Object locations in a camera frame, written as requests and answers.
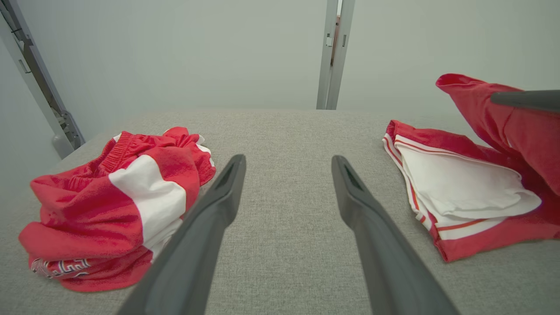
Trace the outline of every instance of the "red fabric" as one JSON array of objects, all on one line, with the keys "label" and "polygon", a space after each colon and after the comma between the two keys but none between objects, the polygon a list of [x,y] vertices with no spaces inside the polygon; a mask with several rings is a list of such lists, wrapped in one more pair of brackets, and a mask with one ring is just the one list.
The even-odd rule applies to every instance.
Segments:
[{"label": "red fabric", "polygon": [[112,290],[139,281],[150,267],[152,251],[143,246],[136,205],[111,183],[109,174],[149,155],[163,180],[185,190],[189,209],[199,187],[216,172],[197,141],[199,135],[182,127],[163,136],[123,131],[97,159],[34,179],[31,189],[42,204],[41,222],[31,222],[19,236],[30,268],[76,291]]},{"label": "red fabric", "polygon": [[464,75],[443,75],[436,86],[451,96],[482,140],[512,158],[525,160],[560,195],[560,114],[494,104],[492,93],[521,90]]},{"label": "red fabric", "polygon": [[426,146],[449,150],[468,158],[513,169],[521,174],[523,186],[536,193],[542,200],[542,204],[537,209],[527,214],[508,217],[492,228],[460,239],[442,240],[438,233],[439,230],[460,228],[460,226],[448,226],[438,230],[435,227],[436,219],[432,215],[428,218],[419,218],[421,222],[426,219],[432,221],[430,235],[446,262],[525,240],[560,238],[560,211],[558,211],[560,197],[548,187],[537,172],[522,160],[511,158],[494,149],[476,145],[466,136],[436,129],[416,129],[399,121],[389,123],[387,134],[393,143],[396,135],[401,135]]}]

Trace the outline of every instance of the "white wall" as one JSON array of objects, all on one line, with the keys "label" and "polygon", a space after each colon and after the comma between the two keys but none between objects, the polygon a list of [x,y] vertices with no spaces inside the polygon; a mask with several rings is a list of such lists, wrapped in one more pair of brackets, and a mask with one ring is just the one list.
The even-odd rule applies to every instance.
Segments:
[{"label": "white wall", "polygon": [[559,13],[559,0],[356,0],[337,109],[459,121],[435,86],[449,72],[560,89]]},{"label": "white wall", "polygon": [[138,113],[315,109],[324,0],[18,0],[86,140]]},{"label": "white wall", "polygon": [[[3,34],[6,30],[10,33],[1,17],[0,27]],[[8,204],[33,178],[47,173],[60,161],[51,145],[54,132],[27,87],[19,64],[12,59],[8,45],[17,47],[10,37],[0,36],[1,205]]]}]

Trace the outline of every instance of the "gray textured fabric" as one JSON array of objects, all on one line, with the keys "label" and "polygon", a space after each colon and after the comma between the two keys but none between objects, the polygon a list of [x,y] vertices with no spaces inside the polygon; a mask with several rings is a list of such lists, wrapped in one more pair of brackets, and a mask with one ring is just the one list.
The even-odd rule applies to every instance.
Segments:
[{"label": "gray textured fabric", "polygon": [[[527,242],[444,263],[414,219],[402,175],[381,138],[390,119],[472,136],[464,121],[375,113],[196,112],[154,114],[108,130],[57,165],[83,164],[127,130],[202,134],[220,171],[247,157],[239,213],[226,230],[207,314],[370,314],[352,232],[335,201],[330,159],[344,155],[434,273],[462,314],[558,314],[560,242]],[[76,293],[27,269],[17,241],[39,203],[28,190],[2,210],[2,314],[110,314],[130,292]]]}]

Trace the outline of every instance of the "pile of clothing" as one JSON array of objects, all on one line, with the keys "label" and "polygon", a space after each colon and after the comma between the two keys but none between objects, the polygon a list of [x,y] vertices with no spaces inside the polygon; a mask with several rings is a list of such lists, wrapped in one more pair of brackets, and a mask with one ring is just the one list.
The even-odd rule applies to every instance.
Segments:
[{"label": "pile of clothing", "polygon": [[75,291],[137,283],[216,173],[203,141],[182,127],[123,131],[97,159],[34,179],[41,222],[19,236],[31,270]]},{"label": "pile of clothing", "polygon": [[382,140],[444,260],[560,238],[560,114],[494,104],[494,92],[520,90],[464,75],[443,75],[436,86],[493,149],[399,121]]}]

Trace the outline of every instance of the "printed lettering on shorts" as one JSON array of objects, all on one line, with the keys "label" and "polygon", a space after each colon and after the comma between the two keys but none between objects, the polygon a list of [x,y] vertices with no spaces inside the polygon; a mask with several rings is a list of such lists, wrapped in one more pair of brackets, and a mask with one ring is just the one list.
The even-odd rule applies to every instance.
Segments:
[{"label": "printed lettering on shorts", "polygon": [[87,259],[76,259],[76,260],[66,260],[66,261],[45,261],[41,258],[37,258],[31,263],[31,271],[36,274],[45,276],[49,279],[53,277],[61,277],[73,272],[77,272],[75,277],[88,275],[88,272],[82,271],[91,267],[87,262]]}]

